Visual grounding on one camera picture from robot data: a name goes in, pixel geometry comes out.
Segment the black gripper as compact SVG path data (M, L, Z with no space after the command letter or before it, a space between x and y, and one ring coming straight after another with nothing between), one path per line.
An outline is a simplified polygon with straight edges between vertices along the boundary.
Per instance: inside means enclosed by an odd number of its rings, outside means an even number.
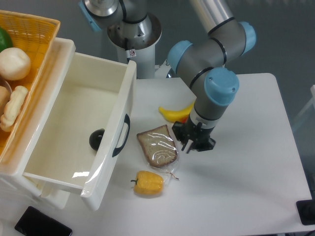
M212 150L216 145L216 141L210 136L212 130L213 128L203 128L201 122L193 123L191 118L188 118L185 123L176 121L172 126L176 139L182 144L181 150L185 150L187 154L191 150Z

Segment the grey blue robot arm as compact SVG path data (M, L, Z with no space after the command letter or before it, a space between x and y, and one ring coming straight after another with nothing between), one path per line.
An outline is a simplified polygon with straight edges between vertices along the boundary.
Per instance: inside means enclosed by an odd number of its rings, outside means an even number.
M192 0L190 3L208 39L199 46L180 41L167 56L173 71L196 97L187 120L177 121L172 126L186 152L214 148L216 142L211 132L239 89L238 77L224 66L256 43L254 28L247 22L238 22L224 0Z

